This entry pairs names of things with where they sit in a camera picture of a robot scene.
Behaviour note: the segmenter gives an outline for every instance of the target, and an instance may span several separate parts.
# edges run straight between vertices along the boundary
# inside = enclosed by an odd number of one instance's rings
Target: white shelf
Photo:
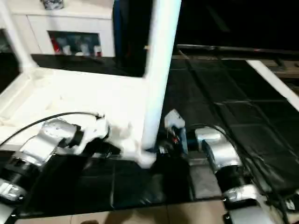
[[[64,8],[45,10],[40,0],[8,0],[12,14],[84,17],[111,20],[114,0],[64,0]]]

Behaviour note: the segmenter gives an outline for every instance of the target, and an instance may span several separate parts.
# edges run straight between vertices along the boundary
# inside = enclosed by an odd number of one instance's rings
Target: small white object
[[[166,129],[172,128],[173,126],[183,128],[185,127],[185,120],[179,115],[177,110],[173,109],[165,116],[164,126]]]
[[[65,55],[71,55],[71,47],[70,45],[66,45],[62,48],[62,51]]]
[[[103,139],[108,135],[109,124],[105,118],[98,119],[96,122],[84,130],[84,135],[80,145],[75,149],[74,154],[80,155],[86,145],[95,138]]]

